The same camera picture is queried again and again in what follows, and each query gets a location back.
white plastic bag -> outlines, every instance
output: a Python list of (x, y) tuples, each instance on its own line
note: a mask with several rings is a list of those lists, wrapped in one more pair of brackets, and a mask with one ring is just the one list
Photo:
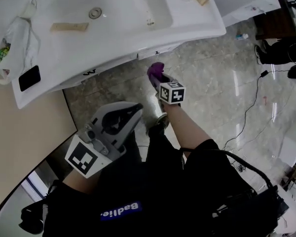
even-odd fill
[(6, 85), (36, 65), (38, 41), (28, 21), (16, 17), (0, 41), (0, 84)]

black smartphone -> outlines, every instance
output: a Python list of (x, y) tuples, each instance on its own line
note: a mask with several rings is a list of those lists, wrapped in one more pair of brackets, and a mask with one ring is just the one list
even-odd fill
[(24, 74), (19, 77), (20, 90), (24, 90), (32, 87), (40, 81), (40, 74), (38, 66), (32, 67), (30, 70), (27, 70)]

power cord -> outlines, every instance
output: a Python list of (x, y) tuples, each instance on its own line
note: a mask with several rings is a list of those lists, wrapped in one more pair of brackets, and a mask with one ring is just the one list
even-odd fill
[(269, 73), (273, 73), (273, 72), (287, 72), (287, 71), (289, 71), (289, 70), (275, 70), (275, 71), (267, 71), (267, 70), (265, 70), (264, 72), (261, 73), (261, 75), (259, 76), (259, 78), (258, 78), (258, 80), (257, 80), (256, 98), (255, 98), (255, 100), (254, 100), (254, 102), (253, 102), (253, 105), (251, 105), (251, 106), (245, 111), (245, 122), (244, 122), (243, 128), (242, 128), (241, 132), (240, 132), (237, 136), (231, 138), (230, 140), (227, 140), (227, 142), (225, 143), (225, 146), (223, 147), (223, 150), (225, 150), (225, 148), (226, 148), (228, 142), (237, 139), (237, 138), (240, 136), (240, 134), (243, 133), (243, 131), (244, 131), (244, 129), (245, 129), (245, 126), (246, 126), (246, 122), (247, 122), (247, 112), (248, 112), (248, 110), (250, 110), (250, 109), (256, 104), (256, 101), (257, 101), (257, 98), (258, 98), (259, 80), (260, 80), (261, 78), (265, 77), (266, 75), (268, 75)]
[(288, 57), (289, 57), (289, 59), (291, 60), (291, 62), (294, 62), (294, 63), (296, 64), (296, 62), (293, 61), (293, 60), (291, 59), (290, 52), (289, 52), (289, 49), (290, 49), (293, 45), (290, 45), (289, 48), (287, 48), (287, 54), (288, 54)]
[[(278, 114), (280, 114), (283, 110), (284, 110), (284, 108), (285, 108), (285, 106), (288, 104), (288, 101), (289, 101), (289, 99), (290, 99), (290, 97), (291, 97), (291, 95), (289, 95), (289, 97), (287, 98), (287, 100), (286, 100), (286, 103), (285, 103), (285, 105), (283, 106), (283, 108), (276, 114), (276, 115), (278, 115)], [(259, 133), (258, 133), (258, 135), (254, 138), (254, 139), (252, 139), (252, 140), (250, 140), (250, 141), (247, 141), (240, 149), (238, 149), (238, 151), (240, 151), (240, 150), (242, 150), (248, 143), (250, 143), (250, 142), (252, 142), (252, 141), (254, 141), (254, 140), (256, 140), (262, 133), (263, 133), (263, 131), (266, 129), (266, 127), (268, 126), (268, 124), (270, 123), (270, 121), (273, 119), (273, 117), (271, 117), (269, 120), (268, 120), (268, 122), (266, 123), (266, 125), (265, 125), (265, 127), (262, 129), (262, 131), (260, 131)], [(230, 146), (226, 146), (226, 150), (227, 151), (234, 151), (235, 149), (232, 149)], [(247, 157), (246, 157), (246, 155), (245, 155), (245, 153), (243, 152), (243, 157), (245, 158), (245, 160), (247, 160)], [(239, 164), (237, 167), (234, 165), (234, 163), (235, 162), (232, 162), (230, 165), (231, 166), (233, 166), (236, 170), (238, 170), (240, 173), (241, 172), (243, 172), (243, 171), (246, 171), (246, 169), (245, 168), (243, 168), (243, 166), (241, 165), (241, 164)]]

white box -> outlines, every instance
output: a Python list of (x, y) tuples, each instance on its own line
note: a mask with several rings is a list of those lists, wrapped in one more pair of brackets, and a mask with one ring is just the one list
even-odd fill
[(164, 82), (160, 84), (159, 98), (172, 105), (182, 103), (185, 99), (186, 87), (181, 83), (174, 82)]
[(296, 122), (285, 134), (279, 158), (290, 167), (296, 163)]
[(225, 26), (280, 9), (278, 0), (214, 0)]

black shirt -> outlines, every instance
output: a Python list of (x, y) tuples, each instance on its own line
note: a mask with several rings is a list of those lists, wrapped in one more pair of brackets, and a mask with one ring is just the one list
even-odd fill
[(58, 184), (47, 196), (43, 236), (186, 233), (192, 229), (188, 226), (205, 236), (211, 232), (213, 212), (228, 197), (252, 190), (224, 154), (204, 150), (204, 144), (190, 154), (182, 171), (155, 173), (143, 162), (132, 177), (126, 180), (129, 185), (93, 195)]

